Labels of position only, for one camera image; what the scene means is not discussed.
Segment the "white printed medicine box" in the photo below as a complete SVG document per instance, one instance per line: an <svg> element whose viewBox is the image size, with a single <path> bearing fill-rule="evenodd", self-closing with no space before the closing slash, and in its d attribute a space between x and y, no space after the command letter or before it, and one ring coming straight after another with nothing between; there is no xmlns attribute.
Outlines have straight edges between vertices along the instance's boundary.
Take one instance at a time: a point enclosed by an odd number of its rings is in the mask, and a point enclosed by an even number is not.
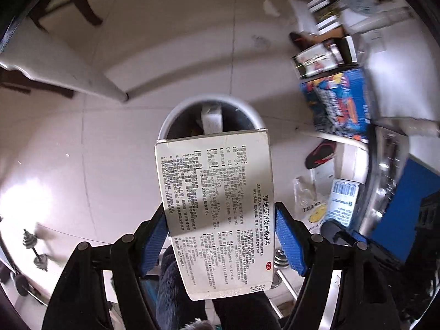
<svg viewBox="0 0 440 330"><path fill-rule="evenodd" d="M275 224L268 131L160 140L155 156L169 236L189 298L268 290Z"/></svg>

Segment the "white round trash bin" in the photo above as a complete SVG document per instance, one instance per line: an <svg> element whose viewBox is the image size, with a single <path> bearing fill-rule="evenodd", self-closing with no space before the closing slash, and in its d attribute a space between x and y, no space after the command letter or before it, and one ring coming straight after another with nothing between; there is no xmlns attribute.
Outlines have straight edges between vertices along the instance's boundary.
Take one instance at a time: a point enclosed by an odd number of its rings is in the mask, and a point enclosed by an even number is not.
<svg viewBox="0 0 440 330"><path fill-rule="evenodd" d="M178 104L166 117L159 140L261 130L265 123L248 103L229 95L197 95Z"/></svg>

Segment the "blue flat panel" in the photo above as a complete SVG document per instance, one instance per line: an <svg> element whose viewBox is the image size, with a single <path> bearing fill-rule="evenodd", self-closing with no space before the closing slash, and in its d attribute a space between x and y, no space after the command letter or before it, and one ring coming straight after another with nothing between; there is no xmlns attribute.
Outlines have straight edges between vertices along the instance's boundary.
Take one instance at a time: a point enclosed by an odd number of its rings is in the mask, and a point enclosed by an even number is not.
<svg viewBox="0 0 440 330"><path fill-rule="evenodd" d="M408 158L382 220L367 239L405 262L416 240L416 224L424 198L439 191L439 175L419 160Z"/></svg>

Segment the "black dumbbell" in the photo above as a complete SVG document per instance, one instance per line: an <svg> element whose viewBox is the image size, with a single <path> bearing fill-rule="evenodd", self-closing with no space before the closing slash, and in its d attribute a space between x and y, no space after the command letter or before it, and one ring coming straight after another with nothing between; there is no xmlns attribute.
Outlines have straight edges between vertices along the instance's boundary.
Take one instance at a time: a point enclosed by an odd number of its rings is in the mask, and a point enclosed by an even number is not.
<svg viewBox="0 0 440 330"><path fill-rule="evenodd" d="M23 235L23 245L26 249L31 249L34 253L34 264L35 266L43 271L48 271L48 256L46 254L39 254L36 250L36 245L38 242L38 237L33 233L24 229Z"/></svg>

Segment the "person's left black trouser leg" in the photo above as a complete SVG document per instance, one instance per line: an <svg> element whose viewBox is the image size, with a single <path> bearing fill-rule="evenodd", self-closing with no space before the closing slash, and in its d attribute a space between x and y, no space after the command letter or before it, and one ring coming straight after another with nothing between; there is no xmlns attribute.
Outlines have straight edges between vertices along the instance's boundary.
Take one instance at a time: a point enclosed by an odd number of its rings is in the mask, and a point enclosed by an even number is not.
<svg viewBox="0 0 440 330"><path fill-rule="evenodd" d="M205 301L189 298L172 246L163 254L159 273L156 320L161 329L213 329Z"/></svg>

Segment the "person's black trouser leg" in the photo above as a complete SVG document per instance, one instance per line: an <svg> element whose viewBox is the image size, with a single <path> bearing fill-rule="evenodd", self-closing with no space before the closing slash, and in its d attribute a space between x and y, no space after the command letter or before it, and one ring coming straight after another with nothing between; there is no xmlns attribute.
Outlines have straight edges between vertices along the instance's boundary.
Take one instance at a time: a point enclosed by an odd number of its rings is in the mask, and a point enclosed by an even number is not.
<svg viewBox="0 0 440 330"><path fill-rule="evenodd" d="M213 300L221 327L228 329L281 329L263 291Z"/></svg>
<svg viewBox="0 0 440 330"><path fill-rule="evenodd" d="M172 246L163 254L159 273L156 320L161 329L213 329L205 301L189 298Z"/></svg>

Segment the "small blue white box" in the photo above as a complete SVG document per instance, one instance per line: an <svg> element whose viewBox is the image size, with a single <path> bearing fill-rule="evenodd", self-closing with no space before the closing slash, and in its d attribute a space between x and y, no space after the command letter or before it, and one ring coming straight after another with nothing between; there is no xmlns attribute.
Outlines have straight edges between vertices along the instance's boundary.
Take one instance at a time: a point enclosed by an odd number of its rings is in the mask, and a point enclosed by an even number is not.
<svg viewBox="0 0 440 330"><path fill-rule="evenodd" d="M360 183L334 178L330 189L325 220L334 220L343 227L350 225L358 198Z"/></svg>

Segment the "white plastic bag yellow logo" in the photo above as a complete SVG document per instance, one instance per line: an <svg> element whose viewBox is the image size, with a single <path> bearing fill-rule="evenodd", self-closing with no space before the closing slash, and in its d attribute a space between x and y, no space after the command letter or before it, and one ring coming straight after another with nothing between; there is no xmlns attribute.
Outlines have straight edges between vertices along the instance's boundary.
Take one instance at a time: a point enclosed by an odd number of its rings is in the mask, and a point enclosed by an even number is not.
<svg viewBox="0 0 440 330"><path fill-rule="evenodd" d="M310 233L319 233L327 216L327 199L316 193L314 186L307 183L303 177L296 178L293 185L294 219L301 221Z"/></svg>

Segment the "person's right black trouser leg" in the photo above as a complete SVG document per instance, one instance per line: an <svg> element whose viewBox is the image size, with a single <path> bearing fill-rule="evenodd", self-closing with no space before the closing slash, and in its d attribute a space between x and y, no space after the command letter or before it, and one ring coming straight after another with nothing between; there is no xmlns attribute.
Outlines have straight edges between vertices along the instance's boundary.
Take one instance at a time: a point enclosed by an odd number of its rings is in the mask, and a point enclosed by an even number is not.
<svg viewBox="0 0 440 330"><path fill-rule="evenodd" d="M263 291L213 300L221 327L228 329L281 329Z"/></svg>

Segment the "red black slipper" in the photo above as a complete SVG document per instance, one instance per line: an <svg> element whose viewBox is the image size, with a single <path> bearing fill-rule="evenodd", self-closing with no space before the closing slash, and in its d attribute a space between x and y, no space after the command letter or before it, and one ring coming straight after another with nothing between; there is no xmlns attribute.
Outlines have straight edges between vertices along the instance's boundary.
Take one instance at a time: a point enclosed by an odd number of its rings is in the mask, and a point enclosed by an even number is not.
<svg viewBox="0 0 440 330"><path fill-rule="evenodd" d="M324 139L320 144L309 153L305 159L305 167L308 170L317 168L320 165L333 159L336 151L336 142Z"/></svg>

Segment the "blue printed cardboard box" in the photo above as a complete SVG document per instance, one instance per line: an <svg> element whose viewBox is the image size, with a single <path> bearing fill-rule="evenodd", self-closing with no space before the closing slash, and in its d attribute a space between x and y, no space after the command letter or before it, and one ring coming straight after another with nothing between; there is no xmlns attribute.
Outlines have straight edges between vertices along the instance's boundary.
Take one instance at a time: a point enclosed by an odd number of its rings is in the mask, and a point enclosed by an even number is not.
<svg viewBox="0 0 440 330"><path fill-rule="evenodd" d="M315 131L369 142L371 116L361 68L303 82L300 88L312 112Z"/></svg>

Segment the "black white printed box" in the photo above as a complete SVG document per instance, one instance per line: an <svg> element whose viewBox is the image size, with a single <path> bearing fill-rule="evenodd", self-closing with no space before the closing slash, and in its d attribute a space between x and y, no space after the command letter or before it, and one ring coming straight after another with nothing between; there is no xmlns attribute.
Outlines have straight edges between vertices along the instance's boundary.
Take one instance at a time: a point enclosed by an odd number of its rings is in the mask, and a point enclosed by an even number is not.
<svg viewBox="0 0 440 330"><path fill-rule="evenodd" d="M292 59L299 78L311 78L344 64L335 43L318 43L298 53Z"/></svg>

